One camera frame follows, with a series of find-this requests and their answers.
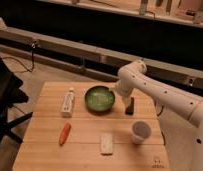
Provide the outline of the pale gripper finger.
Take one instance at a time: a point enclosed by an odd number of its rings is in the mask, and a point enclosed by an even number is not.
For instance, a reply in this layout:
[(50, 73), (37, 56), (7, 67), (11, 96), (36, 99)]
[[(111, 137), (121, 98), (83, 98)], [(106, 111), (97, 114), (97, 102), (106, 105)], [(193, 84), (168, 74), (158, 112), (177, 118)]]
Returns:
[(122, 101), (124, 103), (125, 109), (129, 108), (129, 106), (131, 105), (131, 97), (122, 97)]

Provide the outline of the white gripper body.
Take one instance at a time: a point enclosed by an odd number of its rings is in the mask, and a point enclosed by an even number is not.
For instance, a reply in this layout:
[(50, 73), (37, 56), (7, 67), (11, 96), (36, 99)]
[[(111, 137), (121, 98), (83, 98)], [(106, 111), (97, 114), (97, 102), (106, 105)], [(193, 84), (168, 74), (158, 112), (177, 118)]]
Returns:
[(118, 80), (115, 83), (113, 90), (121, 97), (126, 98), (132, 94), (133, 88), (123, 80)]

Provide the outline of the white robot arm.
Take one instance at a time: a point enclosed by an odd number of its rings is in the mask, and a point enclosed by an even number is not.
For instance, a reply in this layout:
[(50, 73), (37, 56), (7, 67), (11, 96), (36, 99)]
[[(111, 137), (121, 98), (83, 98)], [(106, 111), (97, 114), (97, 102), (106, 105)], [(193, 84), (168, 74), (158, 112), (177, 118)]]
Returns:
[(190, 171), (203, 171), (203, 97), (156, 81), (145, 75), (146, 64), (135, 60), (121, 67), (114, 90), (122, 97), (125, 107), (131, 105), (131, 94), (138, 89), (166, 105), (198, 128)]

